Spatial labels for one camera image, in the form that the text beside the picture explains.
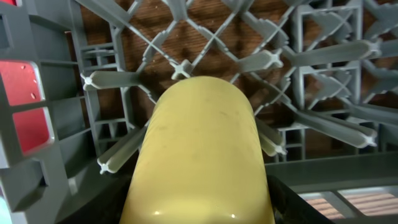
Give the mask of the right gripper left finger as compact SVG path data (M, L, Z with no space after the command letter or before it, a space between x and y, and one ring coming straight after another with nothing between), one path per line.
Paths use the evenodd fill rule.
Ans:
M139 153L135 152L115 174L100 174L97 161L70 187L76 192L64 202L58 223L118 223Z

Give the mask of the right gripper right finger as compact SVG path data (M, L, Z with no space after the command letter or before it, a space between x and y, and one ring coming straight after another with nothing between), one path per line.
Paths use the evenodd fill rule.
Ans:
M267 175L276 224L334 224L273 175Z

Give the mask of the yellow plastic cup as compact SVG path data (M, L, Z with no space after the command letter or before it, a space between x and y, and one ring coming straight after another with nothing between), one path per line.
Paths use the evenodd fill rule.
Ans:
M193 77L157 102L121 223L274 223L253 111L234 85Z

